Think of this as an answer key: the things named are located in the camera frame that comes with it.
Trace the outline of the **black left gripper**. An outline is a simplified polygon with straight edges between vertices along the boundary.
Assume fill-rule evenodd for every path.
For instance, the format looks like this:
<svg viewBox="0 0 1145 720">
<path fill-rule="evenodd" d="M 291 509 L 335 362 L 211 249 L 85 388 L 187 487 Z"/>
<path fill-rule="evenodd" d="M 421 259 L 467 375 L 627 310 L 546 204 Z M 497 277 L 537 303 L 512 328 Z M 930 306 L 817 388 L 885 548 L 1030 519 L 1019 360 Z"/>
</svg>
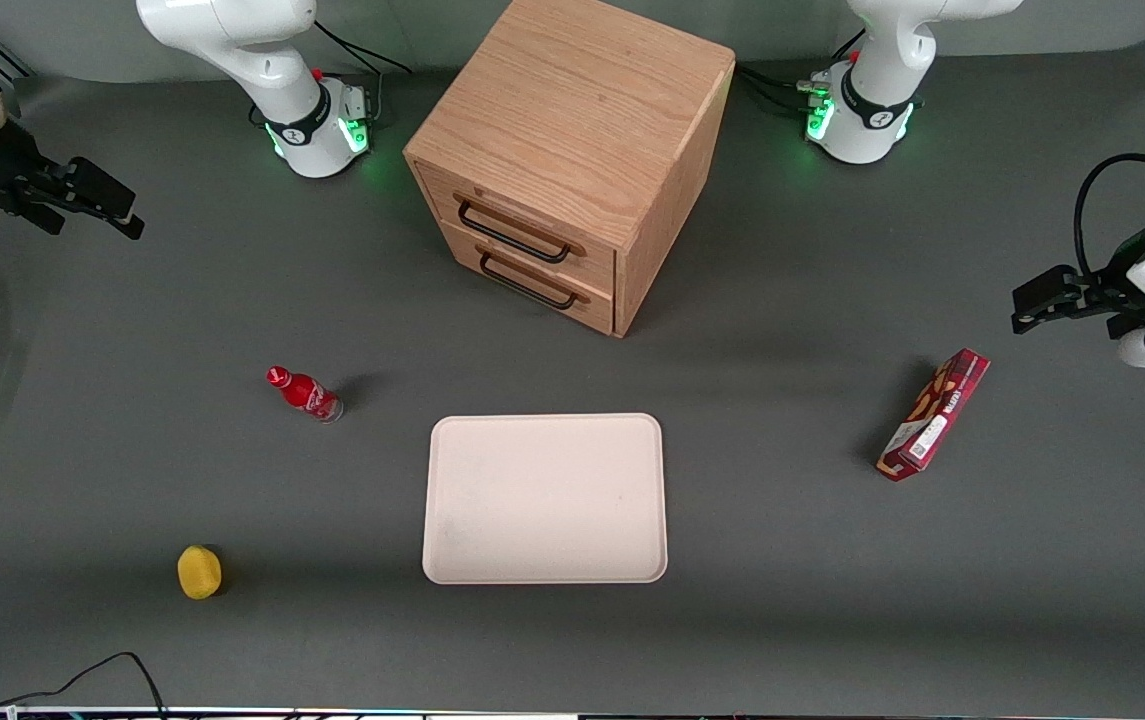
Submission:
<svg viewBox="0 0 1145 720">
<path fill-rule="evenodd" d="M 1145 260 L 1145 226 L 1113 251 L 1101 268 L 1090 268 L 1083 217 L 1077 217 L 1077 266 L 1052 266 L 1012 291 L 1011 327 L 1025 334 L 1049 322 L 1104 316 L 1111 340 L 1140 332 L 1145 342 L 1145 290 L 1128 272 Z"/>
</svg>

